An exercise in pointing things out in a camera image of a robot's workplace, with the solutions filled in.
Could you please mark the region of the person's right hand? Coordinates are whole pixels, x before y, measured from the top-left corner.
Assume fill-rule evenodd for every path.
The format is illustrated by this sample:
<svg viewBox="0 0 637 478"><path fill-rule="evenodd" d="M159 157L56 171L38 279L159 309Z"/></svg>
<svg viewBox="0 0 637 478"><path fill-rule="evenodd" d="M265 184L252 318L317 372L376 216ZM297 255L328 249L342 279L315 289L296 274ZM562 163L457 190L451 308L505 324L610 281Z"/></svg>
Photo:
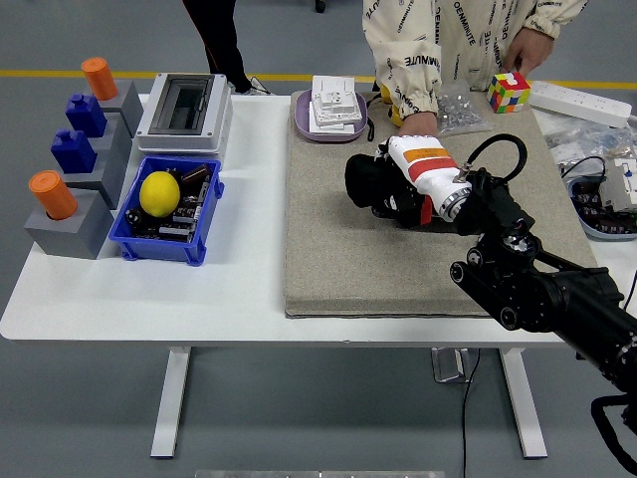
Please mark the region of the person's right hand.
<svg viewBox="0 0 637 478"><path fill-rule="evenodd" d="M399 136L438 136L437 117L431 112L409 115L403 120L397 134Z"/></svg>

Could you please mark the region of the person's left hand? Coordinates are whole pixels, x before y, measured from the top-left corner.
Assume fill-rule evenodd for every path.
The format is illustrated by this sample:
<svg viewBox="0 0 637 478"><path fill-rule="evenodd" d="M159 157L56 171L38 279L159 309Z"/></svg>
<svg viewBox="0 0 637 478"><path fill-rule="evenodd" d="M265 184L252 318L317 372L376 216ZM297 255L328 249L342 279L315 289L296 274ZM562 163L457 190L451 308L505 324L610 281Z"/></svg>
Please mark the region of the person's left hand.
<svg viewBox="0 0 637 478"><path fill-rule="evenodd" d="M551 55L554 39L534 29L523 27L512 40L500 69L501 73L516 71L527 77Z"/></svg>

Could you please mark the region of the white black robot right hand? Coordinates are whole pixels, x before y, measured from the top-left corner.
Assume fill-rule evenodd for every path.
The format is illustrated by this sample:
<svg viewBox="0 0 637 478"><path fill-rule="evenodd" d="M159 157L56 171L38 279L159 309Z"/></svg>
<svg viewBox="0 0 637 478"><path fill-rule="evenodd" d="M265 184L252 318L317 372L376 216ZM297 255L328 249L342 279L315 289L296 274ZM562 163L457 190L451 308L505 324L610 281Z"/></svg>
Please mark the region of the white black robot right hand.
<svg viewBox="0 0 637 478"><path fill-rule="evenodd" d="M431 199L439 217L453 221L471 184L458 178L461 170L438 138L394 135L380 144L376 153L388 156L417 192Z"/></svg>

